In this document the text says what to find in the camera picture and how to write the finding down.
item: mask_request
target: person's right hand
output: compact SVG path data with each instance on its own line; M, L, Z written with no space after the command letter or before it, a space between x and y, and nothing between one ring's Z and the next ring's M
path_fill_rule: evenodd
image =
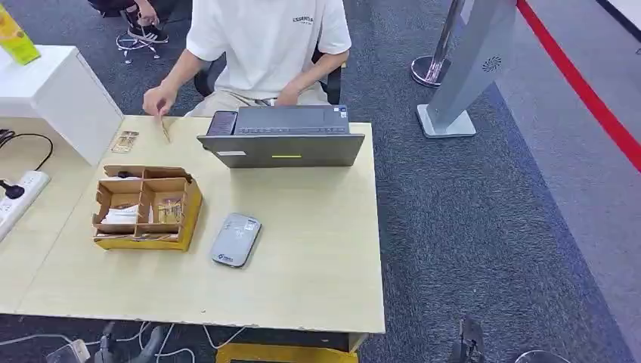
M152 88L144 93L142 108L154 116L165 116L176 102L178 91L163 86Z

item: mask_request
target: power strip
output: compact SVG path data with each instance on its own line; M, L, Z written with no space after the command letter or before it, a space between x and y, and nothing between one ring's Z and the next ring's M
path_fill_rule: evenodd
M29 206L38 197L38 194L49 183L49 175L43 172L26 172L17 183L24 188L24 194L17 199L9 199L2 195L0 200L0 241L18 222Z

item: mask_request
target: sneaker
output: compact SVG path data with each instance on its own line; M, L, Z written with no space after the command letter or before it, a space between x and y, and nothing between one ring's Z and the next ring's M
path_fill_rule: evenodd
M162 30L156 28L154 25L148 26L131 26L127 29L127 33L136 39L140 39L149 43L167 43L169 36Z

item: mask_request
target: carpet floor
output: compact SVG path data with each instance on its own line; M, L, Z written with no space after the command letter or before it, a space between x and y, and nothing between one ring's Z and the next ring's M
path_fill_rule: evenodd
M4 0L39 44L76 45L124 113L141 113L184 47L188 21L170 23L162 58L136 54L125 65L114 39L125 27L85 2ZM414 113L432 91L410 80L408 65L430 52L445 0L346 0L354 47L342 102L354 121L373 124L387 334L361 348L364 362L446 361L458 319L483 324L490 361L541 348L574 362L632 362L603 296L552 199L496 86L469 108L474 138L428 141ZM172 19L189 14L180 2ZM186 85L174 114L199 100ZM0 316L0 340L61 332L91 340L104 321ZM138 324L122 324L122 336ZM217 327L221 340L234 330ZM239 341L341 347L342 337L248 331ZM61 342L33 340L0 348L0 361L42 361ZM136 343L128 352L136 353ZM178 326L167 349L190 347L197 361L213 351L201 327ZM190 361L188 356L164 361Z

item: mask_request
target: yellow package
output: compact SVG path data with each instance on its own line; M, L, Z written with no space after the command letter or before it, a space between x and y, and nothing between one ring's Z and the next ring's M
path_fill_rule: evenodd
M0 46L19 64L27 64L40 57L31 39L0 4Z

